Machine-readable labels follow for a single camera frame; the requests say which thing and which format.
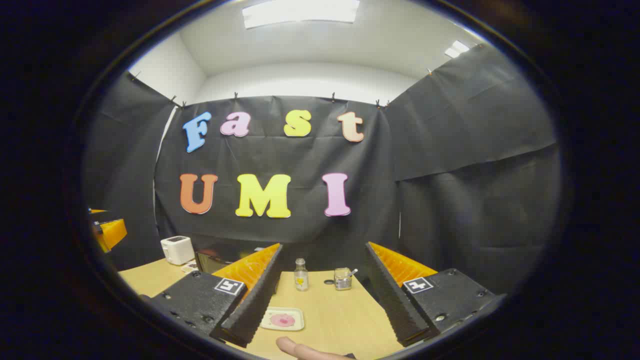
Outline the white toaster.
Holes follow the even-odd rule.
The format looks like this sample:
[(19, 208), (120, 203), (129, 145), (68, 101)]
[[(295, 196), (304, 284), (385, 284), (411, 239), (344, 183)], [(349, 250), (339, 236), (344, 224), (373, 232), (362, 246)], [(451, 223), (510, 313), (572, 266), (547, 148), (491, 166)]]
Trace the white toaster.
[(172, 265), (184, 265), (195, 259), (192, 239), (185, 235), (175, 235), (160, 240), (165, 259)]

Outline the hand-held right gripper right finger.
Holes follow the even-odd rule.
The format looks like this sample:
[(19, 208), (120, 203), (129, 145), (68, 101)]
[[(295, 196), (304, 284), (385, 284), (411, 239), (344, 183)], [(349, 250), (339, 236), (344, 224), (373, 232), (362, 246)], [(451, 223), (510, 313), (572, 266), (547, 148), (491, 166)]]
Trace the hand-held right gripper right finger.
[(365, 245), (371, 285), (397, 341), (412, 346), (496, 310), (495, 294), (459, 269), (436, 271), (379, 244)]

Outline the white square plate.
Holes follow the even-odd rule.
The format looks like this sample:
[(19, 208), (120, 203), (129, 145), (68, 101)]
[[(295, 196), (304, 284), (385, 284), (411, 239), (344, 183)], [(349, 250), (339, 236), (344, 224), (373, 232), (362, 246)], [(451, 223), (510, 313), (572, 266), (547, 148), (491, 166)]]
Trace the white square plate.
[[(288, 313), (289, 315), (295, 317), (295, 325), (285, 328), (273, 326), (272, 324), (270, 324), (270, 317), (275, 315), (276, 313)], [(306, 327), (306, 322), (302, 310), (298, 308), (269, 306), (265, 314), (263, 315), (259, 326), (265, 330), (298, 332), (304, 330), (304, 328)]]

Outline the clear bottle with yellow label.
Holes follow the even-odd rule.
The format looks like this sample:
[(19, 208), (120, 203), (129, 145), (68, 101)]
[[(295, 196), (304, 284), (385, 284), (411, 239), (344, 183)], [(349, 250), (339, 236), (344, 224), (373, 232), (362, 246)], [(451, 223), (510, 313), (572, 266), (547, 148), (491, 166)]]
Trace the clear bottle with yellow label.
[(295, 260), (294, 284), (297, 291), (306, 292), (309, 289), (309, 272), (303, 258)]

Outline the black electric oven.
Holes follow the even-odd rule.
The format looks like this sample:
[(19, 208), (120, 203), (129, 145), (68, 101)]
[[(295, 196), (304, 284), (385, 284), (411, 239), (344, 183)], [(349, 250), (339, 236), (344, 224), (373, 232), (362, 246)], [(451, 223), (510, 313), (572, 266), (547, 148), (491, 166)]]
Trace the black electric oven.
[(217, 244), (215, 246), (195, 249), (194, 255), (199, 271), (212, 274), (263, 249), (265, 248), (242, 248)]

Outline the small ceiling light panel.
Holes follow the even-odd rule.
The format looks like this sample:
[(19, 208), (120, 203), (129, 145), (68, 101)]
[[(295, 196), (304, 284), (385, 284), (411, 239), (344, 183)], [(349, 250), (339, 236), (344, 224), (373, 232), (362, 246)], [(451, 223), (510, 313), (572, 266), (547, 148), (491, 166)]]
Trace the small ceiling light panel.
[(461, 54), (470, 51), (470, 47), (459, 40), (453, 41), (450, 47), (446, 48), (445, 55), (451, 59), (456, 59)]

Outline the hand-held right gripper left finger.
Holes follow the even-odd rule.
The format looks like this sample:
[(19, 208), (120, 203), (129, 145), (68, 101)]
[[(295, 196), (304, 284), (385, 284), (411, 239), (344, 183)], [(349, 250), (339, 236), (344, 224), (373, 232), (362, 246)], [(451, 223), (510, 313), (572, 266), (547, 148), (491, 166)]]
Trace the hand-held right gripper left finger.
[(195, 269), (142, 300), (186, 332), (246, 347), (278, 287), (282, 251), (275, 243), (214, 273)]

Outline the large ceiling light panel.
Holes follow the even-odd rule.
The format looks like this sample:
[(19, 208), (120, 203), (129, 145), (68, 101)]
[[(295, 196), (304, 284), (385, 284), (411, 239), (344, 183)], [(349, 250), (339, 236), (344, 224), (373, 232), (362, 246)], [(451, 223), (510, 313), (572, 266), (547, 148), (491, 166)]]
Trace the large ceiling light panel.
[(242, 9), (246, 29), (322, 21), (354, 23), (361, 0), (268, 0)]

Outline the glass seasoning jar with spoon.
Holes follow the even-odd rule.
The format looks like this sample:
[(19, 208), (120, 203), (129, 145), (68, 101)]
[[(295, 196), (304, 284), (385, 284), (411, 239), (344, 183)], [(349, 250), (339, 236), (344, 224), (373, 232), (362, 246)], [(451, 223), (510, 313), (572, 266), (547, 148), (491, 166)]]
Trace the glass seasoning jar with spoon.
[(336, 268), (334, 269), (333, 284), (336, 291), (347, 291), (352, 289), (354, 275), (358, 269)]

